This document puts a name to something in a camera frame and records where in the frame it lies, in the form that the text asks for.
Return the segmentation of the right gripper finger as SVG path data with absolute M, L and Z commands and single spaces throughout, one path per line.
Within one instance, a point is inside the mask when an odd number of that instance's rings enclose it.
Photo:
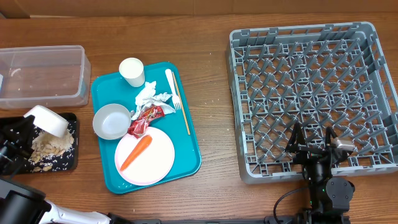
M 326 127 L 325 146 L 329 146 L 331 144 L 331 140 L 337 137 L 337 134 L 331 126 Z
M 285 152 L 298 153 L 302 151 L 303 147 L 307 147 L 307 142 L 304 138 L 300 123 L 296 122 L 294 124 L 291 137 L 285 148 Z

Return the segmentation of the white paper bowl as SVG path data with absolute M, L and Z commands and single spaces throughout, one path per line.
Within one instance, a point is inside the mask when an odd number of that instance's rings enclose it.
M 33 116 L 33 124 L 45 132 L 58 138 L 62 138 L 65 135 L 68 121 L 52 110 L 37 105 L 24 115 L 25 118 L 28 116 Z

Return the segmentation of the grey melamine bowl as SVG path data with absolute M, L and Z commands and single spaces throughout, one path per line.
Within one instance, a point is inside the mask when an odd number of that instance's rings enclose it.
M 111 103 L 101 107 L 94 115 L 93 130 L 105 140 L 122 138 L 131 125 L 131 114 L 126 107 Z

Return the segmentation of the orange carrot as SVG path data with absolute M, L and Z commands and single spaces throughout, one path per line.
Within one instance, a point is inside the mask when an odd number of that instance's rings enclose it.
M 135 148 L 132 150 L 130 155 L 123 162 L 120 171 L 126 170 L 133 161 L 135 161 L 152 143 L 152 136 L 145 135 L 141 138 L 141 140 L 136 144 Z

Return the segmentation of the pink round plate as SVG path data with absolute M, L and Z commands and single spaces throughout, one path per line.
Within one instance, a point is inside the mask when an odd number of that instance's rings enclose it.
M 175 149 L 167 134 L 157 128 L 149 127 L 145 132 L 152 138 L 151 143 L 142 148 L 142 138 L 126 134 L 118 143 L 114 155 L 116 170 L 127 182 L 138 185 L 152 185 L 162 180 L 171 170 L 175 160 Z M 127 168 L 122 169 L 124 162 L 132 152 L 140 149 Z

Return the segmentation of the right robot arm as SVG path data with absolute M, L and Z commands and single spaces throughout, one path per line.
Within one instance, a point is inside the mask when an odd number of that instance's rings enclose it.
M 295 154 L 294 164 L 300 164 L 307 186 L 292 190 L 281 196 L 273 207 L 273 216 L 265 217 L 265 223 L 349 223 L 344 213 L 349 211 L 355 186 L 352 182 L 335 177 L 332 168 L 344 162 L 354 152 L 354 144 L 337 136 L 332 127 L 326 128 L 325 146 L 309 146 L 303 136 L 300 123 L 295 123 L 292 135 L 285 150 Z M 277 216 L 278 204 L 289 195 L 308 190 L 310 207 L 304 208 L 294 216 Z

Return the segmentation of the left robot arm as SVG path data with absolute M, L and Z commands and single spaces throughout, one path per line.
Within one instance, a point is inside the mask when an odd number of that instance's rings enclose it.
M 131 223 L 112 213 L 58 207 L 43 192 L 14 182 L 11 177 L 33 153 L 33 130 L 32 115 L 1 119 L 1 223 Z

